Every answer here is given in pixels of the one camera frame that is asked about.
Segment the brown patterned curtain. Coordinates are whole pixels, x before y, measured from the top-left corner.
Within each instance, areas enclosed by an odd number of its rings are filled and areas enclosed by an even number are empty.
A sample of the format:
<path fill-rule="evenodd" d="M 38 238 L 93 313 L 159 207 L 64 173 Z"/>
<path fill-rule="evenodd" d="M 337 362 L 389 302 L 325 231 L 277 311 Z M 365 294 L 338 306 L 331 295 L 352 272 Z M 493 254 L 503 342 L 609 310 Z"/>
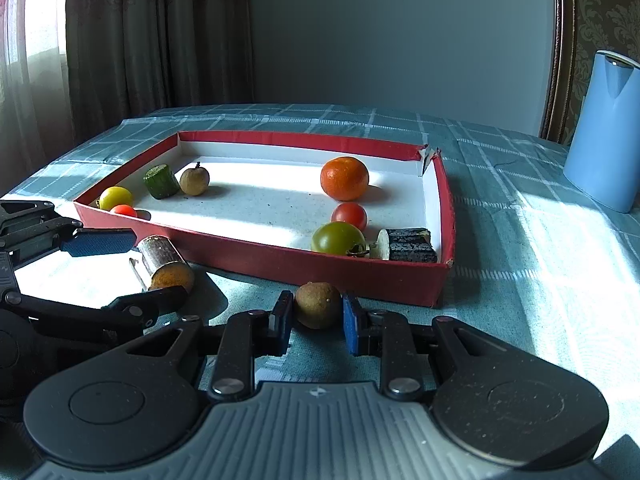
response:
<path fill-rule="evenodd" d="M 250 0 L 1 0 L 1 186 L 127 118 L 254 98 Z"/>

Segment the yellow tomato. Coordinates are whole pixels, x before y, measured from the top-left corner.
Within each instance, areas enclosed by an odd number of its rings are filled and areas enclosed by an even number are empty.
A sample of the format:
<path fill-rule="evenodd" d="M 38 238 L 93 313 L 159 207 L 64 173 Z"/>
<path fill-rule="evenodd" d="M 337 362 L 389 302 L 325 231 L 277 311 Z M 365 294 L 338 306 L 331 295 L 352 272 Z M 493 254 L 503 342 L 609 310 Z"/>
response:
<path fill-rule="evenodd" d="M 111 211 L 120 205 L 131 206 L 134 203 L 134 196 L 122 186 L 110 186 L 106 188 L 98 199 L 101 210 Z"/>

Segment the green tomato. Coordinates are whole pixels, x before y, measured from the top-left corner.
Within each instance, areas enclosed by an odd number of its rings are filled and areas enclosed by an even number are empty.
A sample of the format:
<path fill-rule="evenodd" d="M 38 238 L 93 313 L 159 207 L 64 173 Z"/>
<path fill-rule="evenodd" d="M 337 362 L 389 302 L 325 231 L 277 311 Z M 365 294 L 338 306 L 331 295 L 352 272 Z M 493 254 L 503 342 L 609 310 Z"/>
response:
<path fill-rule="evenodd" d="M 360 257 L 369 251 L 363 232 L 350 223 L 335 221 L 320 226 L 311 237 L 313 252 L 334 256 Z"/>

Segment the blue kettle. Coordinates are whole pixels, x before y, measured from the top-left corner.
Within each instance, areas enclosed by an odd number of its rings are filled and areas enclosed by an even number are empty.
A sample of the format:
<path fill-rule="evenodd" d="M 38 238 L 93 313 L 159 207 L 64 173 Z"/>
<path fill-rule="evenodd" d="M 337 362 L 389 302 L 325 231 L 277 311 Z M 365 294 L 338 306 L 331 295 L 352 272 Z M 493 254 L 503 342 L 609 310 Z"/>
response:
<path fill-rule="evenodd" d="M 639 63 L 599 50 L 563 174 L 597 203 L 631 211 L 639 193 Z"/>

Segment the red cardboard tray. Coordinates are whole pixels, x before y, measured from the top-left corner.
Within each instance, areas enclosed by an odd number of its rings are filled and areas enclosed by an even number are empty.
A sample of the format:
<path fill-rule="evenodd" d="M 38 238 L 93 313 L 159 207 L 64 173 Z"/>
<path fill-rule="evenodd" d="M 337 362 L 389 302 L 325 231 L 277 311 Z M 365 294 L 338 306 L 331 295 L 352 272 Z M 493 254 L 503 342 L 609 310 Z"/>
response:
<path fill-rule="evenodd" d="M 322 191 L 322 166 L 338 156 L 370 174 L 362 198 L 375 240 L 382 229 L 427 228 L 436 263 L 322 255 L 310 248 L 336 203 Z M 197 162 L 209 172 L 200 196 L 156 200 L 144 174 L 166 164 L 180 180 Z M 137 218 L 101 210 L 110 186 L 134 196 Z M 329 282 L 377 300 L 433 307 L 454 264 L 456 216 L 442 156 L 427 146 L 349 136 L 265 131 L 180 131 L 116 167 L 74 201 L 93 228 L 168 237 L 188 260 L 283 283 Z"/>

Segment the orange tangerine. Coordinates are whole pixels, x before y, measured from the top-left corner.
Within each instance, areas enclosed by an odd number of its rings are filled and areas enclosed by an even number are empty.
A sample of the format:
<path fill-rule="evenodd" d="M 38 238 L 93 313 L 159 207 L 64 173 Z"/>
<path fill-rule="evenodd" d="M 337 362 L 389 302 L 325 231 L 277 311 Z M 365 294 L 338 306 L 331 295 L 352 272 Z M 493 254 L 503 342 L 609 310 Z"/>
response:
<path fill-rule="evenodd" d="M 337 157 L 323 165 L 320 185 L 327 196 L 339 202 L 358 200 L 369 187 L 369 171 L 355 157 Z"/>

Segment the green cucumber chunk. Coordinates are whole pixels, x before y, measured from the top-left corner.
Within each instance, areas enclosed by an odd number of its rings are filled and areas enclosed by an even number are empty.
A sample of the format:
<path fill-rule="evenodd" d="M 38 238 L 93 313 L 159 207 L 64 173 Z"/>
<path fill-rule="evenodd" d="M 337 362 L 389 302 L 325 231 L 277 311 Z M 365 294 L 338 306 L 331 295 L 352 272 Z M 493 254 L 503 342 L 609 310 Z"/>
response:
<path fill-rule="evenodd" d="M 163 200 L 180 191 L 180 184 L 166 164 L 150 168 L 143 176 L 143 183 L 151 196 Z"/>

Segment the red cherry tomato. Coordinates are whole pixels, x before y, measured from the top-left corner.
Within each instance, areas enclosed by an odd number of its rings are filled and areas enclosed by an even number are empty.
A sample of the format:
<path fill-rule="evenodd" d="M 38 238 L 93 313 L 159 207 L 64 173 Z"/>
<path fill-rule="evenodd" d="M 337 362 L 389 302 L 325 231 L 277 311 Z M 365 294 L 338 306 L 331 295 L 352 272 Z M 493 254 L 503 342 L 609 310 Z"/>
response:
<path fill-rule="evenodd" d="M 137 218 L 138 213 L 133 206 L 127 204 L 116 205 L 111 209 L 112 214 L 120 214 L 130 218 Z"/>
<path fill-rule="evenodd" d="M 368 224 L 367 211 L 363 206 L 347 202 L 339 204 L 331 214 L 332 222 L 344 222 L 354 226 L 360 231 L 364 231 Z"/>

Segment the brown longan fruit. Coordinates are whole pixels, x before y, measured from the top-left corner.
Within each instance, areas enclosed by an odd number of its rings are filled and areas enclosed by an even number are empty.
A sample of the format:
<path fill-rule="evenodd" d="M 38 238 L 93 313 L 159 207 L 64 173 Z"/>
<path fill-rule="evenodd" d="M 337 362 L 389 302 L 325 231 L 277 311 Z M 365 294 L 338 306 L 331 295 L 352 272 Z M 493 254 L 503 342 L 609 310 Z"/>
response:
<path fill-rule="evenodd" d="M 209 186 L 209 172 L 197 162 L 194 167 L 186 168 L 179 180 L 183 193 L 190 196 L 200 196 Z"/>

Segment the dark wooden door frame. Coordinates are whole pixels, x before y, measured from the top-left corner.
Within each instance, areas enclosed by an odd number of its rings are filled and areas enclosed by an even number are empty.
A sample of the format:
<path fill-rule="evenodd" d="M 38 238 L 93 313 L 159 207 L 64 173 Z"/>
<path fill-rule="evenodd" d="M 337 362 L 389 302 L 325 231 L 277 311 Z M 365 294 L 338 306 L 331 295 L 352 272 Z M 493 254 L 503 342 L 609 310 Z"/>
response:
<path fill-rule="evenodd" d="M 576 0 L 553 0 L 550 76 L 541 139 L 560 143 L 570 107 L 576 52 Z"/>

